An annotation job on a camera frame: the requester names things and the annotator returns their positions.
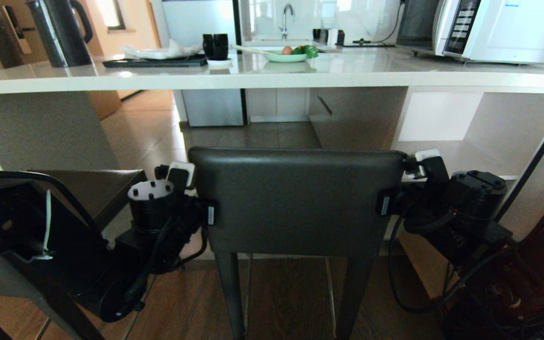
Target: kettle handle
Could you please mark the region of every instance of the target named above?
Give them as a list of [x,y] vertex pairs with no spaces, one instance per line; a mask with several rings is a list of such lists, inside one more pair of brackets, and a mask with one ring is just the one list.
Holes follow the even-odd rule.
[[94,37],[93,36],[94,33],[91,30],[91,25],[89,25],[89,19],[87,17],[87,14],[85,13],[85,9],[83,8],[83,6],[81,6],[81,4],[77,0],[70,0],[70,2],[71,2],[71,6],[77,9],[79,18],[81,19],[81,22],[84,26],[84,30],[85,30],[84,41],[85,43],[89,43],[91,38]]

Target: faucet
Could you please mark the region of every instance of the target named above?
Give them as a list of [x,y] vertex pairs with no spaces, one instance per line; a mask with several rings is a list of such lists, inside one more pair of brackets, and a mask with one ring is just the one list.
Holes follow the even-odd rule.
[[285,5],[285,9],[282,11],[282,28],[279,27],[282,32],[282,40],[287,40],[287,35],[289,35],[289,31],[287,31],[287,9],[289,9],[291,15],[295,17],[293,6],[291,6],[291,4]]

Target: white countertop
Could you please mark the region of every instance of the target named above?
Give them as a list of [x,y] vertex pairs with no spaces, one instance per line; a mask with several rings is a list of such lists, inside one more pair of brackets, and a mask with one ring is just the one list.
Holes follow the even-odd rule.
[[359,86],[514,86],[544,88],[544,68],[462,64],[395,48],[345,48],[307,62],[279,64],[231,54],[232,67],[106,68],[101,62],[53,68],[49,62],[0,71],[0,93]]

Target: microwave control panel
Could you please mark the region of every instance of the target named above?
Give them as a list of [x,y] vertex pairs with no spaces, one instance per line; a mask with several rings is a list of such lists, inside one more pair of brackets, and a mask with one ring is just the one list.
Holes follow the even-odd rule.
[[480,2],[481,0],[460,0],[444,47],[445,52],[463,54]]

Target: microwave oven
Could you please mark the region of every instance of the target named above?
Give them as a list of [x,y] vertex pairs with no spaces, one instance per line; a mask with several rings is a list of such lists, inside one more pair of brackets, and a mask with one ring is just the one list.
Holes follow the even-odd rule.
[[406,0],[396,45],[461,61],[544,63],[544,0]]

